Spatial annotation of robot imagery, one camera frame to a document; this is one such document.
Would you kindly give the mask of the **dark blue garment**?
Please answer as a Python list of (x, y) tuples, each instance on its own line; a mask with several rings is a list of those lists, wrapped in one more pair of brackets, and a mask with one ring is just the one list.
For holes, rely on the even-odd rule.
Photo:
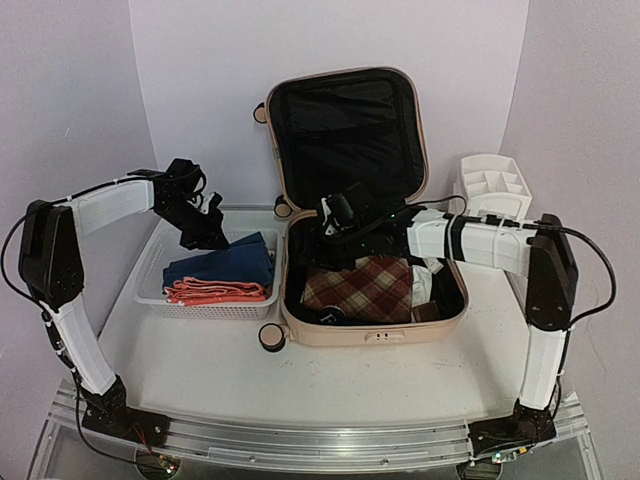
[(231, 243), (227, 249), (171, 262), (163, 269), (162, 286), (183, 277), (267, 286), (273, 282), (274, 265), (262, 233), (255, 232)]

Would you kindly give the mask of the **red patterned cloth item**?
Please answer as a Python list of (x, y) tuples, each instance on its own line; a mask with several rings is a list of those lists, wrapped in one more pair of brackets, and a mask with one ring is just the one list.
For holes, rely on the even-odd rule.
[(202, 280), (183, 277), (163, 286), (167, 302), (181, 306), (256, 303), (267, 300), (271, 286), (256, 282)]

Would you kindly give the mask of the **white t-shirt blue flower print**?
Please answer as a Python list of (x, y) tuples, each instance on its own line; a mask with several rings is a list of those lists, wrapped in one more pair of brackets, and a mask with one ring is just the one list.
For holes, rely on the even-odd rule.
[(444, 265), (437, 258), (426, 258), (422, 264), (413, 265), (412, 272), (412, 299), (411, 306), (418, 307), (431, 301), (433, 277), (438, 274)]

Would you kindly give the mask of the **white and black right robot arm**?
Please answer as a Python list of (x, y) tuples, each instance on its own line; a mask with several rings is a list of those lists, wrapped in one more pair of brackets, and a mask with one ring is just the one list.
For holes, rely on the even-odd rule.
[[(432, 200), (415, 203), (374, 198), (361, 184), (320, 199), (302, 258), (337, 270), (369, 255), (438, 258), (492, 267), (526, 281), (524, 317), (528, 350), (518, 410), (503, 433), (524, 443), (540, 430), (558, 387), (570, 331), (585, 317), (608, 309), (617, 294), (613, 266), (584, 233), (546, 214), (539, 220), (511, 220), (495, 214), (470, 216), (435, 209)], [(578, 315), (572, 313), (579, 272), (570, 238), (586, 244), (603, 263), (610, 282), (608, 299)]]

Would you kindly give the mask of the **pink hard-shell suitcase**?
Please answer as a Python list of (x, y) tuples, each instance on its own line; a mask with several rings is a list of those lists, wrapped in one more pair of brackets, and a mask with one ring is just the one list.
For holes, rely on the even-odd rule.
[(301, 304), (309, 273), (300, 240), (320, 199), (357, 182), (386, 198), (420, 200), (429, 178), (418, 94), (412, 80), (391, 67), (330, 72), (275, 86), (253, 113), (268, 127), (282, 196), (275, 212), (289, 219), (284, 235), (280, 311), (283, 324), (261, 330), (265, 347), (286, 341), (315, 347), (437, 342), (448, 336), (469, 299), (456, 264), (433, 277), (431, 301), (439, 321), (366, 326), (324, 326)]

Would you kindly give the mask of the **red plaid shirt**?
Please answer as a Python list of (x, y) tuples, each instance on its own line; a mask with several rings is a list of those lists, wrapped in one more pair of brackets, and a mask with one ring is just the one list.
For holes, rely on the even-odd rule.
[(312, 270), (301, 304), (314, 312), (318, 324), (319, 311), (328, 306), (345, 313), (341, 326), (404, 324), (411, 317), (412, 283), (405, 259), (369, 256), (352, 270)]

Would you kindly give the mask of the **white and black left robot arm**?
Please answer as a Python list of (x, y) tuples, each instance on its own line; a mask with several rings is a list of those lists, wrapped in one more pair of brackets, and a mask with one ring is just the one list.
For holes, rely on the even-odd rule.
[(139, 169), (54, 201), (36, 200), (13, 226), (20, 231), (20, 295), (41, 311), (57, 357), (70, 370), (79, 393), (96, 407), (94, 417), (114, 437), (134, 428), (121, 378), (104, 356), (84, 305), (81, 240), (134, 214), (154, 212), (177, 228), (188, 250), (228, 247), (222, 197), (205, 196), (201, 167), (176, 158), (164, 171)]

